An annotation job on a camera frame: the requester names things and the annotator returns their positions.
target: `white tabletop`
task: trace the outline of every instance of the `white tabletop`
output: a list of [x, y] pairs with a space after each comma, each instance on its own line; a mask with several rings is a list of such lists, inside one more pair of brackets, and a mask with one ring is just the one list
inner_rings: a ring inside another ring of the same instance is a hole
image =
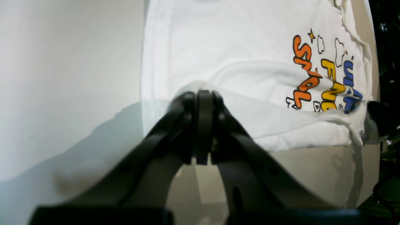
[[[364, 1], [356, 29], [373, 55]], [[0, 2], [0, 224], [26, 224], [37, 205], [78, 195], [141, 141], [140, 63], [144, 0]], [[322, 199], [354, 207], [378, 179], [379, 147], [274, 153]], [[167, 207], [176, 224], [220, 224], [227, 216], [214, 166], [184, 166]]]

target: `folded fabric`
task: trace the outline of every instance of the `folded fabric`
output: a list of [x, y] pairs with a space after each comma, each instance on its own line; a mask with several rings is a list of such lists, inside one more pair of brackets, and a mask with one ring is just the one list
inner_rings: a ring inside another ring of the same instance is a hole
[[338, 8], [328, 0], [152, 0], [145, 134], [176, 95], [217, 90], [268, 151], [362, 145], [371, 55]]

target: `black object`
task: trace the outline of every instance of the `black object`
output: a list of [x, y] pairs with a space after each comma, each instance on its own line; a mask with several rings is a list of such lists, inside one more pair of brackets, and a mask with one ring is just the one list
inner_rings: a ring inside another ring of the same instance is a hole
[[221, 173], [228, 224], [365, 224], [355, 209], [335, 209], [298, 184], [258, 146], [215, 91], [186, 92], [147, 137], [97, 185], [57, 207], [39, 207], [31, 225], [173, 224], [164, 209], [183, 164]]

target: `graphic print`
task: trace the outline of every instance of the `graphic print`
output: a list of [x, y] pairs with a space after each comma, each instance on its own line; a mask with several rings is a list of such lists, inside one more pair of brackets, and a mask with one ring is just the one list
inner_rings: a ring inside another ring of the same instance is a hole
[[[319, 55], [322, 55], [325, 51], [325, 43], [324, 39], [318, 35], [315, 37], [312, 29], [310, 29], [310, 33], [308, 33], [310, 37], [310, 42], [313, 43], [314, 39], [317, 39], [316, 47], [318, 48]], [[346, 60], [343, 62], [344, 55], [348, 55], [348, 51], [345, 50], [345, 46], [343, 43], [339, 41], [338, 38], [335, 39], [336, 56], [335, 62], [330, 61], [329, 59], [322, 58], [320, 60], [320, 66], [323, 68], [321, 73], [324, 74], [324, 77], [318, 73], [318, 68], [315, 67], [314, 71], [312, 71], [313, 65], [311, 63], [312, 57], [312, 48], [307, 43], [302, 43], [302, 39], [300, 35], [296, 35], [293, 38], [293, 62], [297, 65], [300, 65], [302, 69], [307, 71], [308, 77], [305, 78], [303, 82], [297, 86], [296, 89], [293, 90], [293, 96], [286, 97], [286, 103], [288, 108], [292, 108], [295, 110], [300, 110], [303, 107], [304, 102], [310, 102], [312, 100], [310, 89], [317, 87], [320, 84], [321, 79], [324, 80], [324, 86], [326, 86], [326, 81], [332, 82], [329, 90], [323, 91], [321, 96], [317, 98], [322, 101], [313, 101], [314, 112], [318, 113], [320, 111], [328, 111], [328, 110], [340, 110], [344, 113], [349, 113], [351, 110], [355, 108], [357, 102], [362, 100], [362, 94], [360, 94], [357, 90], [354, 90], [354, 76], [353, 76], [353, 62], [354, 56], [351, 57], [350, 60]], [[341, 76], [344, 73], [343, 82], [337, 80], [336, 73], [337, 68], [340, 68]], [[336, 107], [336, 99], [337, 96], [342, 96], [344, 106], [339, 104], [339, 108]]]

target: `yellow star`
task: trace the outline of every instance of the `yellow star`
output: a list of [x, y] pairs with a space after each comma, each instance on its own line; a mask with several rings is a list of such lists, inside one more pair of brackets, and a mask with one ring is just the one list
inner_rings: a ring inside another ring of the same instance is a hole
[[310, 29], [310, 32], [308, 33], [308, 35], [310, 36], [311, 44], [312, 44], [312, 40], [315, 39], [315, 36], [314, 36], [314, 34], [312, 33], [312, 29]]

